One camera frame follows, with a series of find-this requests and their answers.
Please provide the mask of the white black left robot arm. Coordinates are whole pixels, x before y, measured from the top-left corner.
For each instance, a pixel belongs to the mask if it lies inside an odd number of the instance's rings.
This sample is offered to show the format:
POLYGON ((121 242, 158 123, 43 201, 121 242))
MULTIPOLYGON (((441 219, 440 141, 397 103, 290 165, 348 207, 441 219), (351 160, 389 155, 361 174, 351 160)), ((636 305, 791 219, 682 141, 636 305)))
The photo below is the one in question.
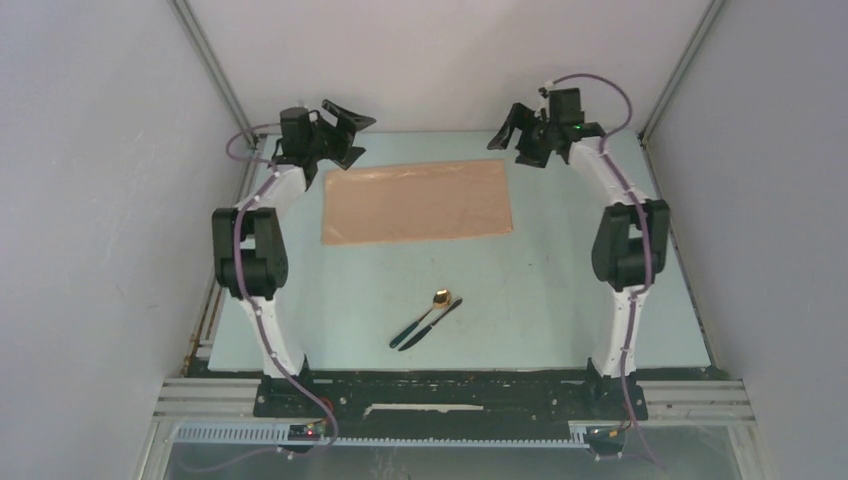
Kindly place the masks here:
POLYGON ((289 277, 280 219, 308 191, 320 161, 342 170, 355 164, 365 152, 355 137, 375 122, 328 99, 319 109, 282 110, 271 156, 250 160, 267 168, 267 178, 236 205, 212 214, 216 281, 246 312, 269 377, 296 377, 307 360, 277 314, 276 295, 289 277))

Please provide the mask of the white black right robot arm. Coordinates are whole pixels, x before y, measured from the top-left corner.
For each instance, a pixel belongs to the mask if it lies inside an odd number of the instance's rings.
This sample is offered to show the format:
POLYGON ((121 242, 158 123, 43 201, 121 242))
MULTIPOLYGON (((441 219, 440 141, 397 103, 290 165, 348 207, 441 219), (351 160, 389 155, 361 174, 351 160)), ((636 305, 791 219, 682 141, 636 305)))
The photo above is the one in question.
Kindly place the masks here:
POLYGON ((601 377, 623 378, 635 371, 635 345, 642 310, 656 276, 666 265, 670 208, 642 192, 612 158, 610 135, 589 122, 579 89, 541 89, 537 109, 516 102, 490 150, 515 140, 519 164, 546 167, 552 154, 586 181, 603 208, 591 249, 595 277, 611 293, 612 314, 590 357, 601 377))

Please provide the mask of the peach satin napkin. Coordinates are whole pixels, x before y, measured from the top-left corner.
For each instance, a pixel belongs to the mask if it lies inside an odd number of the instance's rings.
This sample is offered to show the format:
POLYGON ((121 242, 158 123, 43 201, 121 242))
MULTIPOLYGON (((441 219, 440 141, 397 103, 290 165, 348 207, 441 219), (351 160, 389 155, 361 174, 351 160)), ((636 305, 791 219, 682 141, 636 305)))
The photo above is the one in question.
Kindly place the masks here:
POLYGON ((456 240, 512 231, 501 159, 357 168, 325 176, 321 239, 328 246, 456 240))

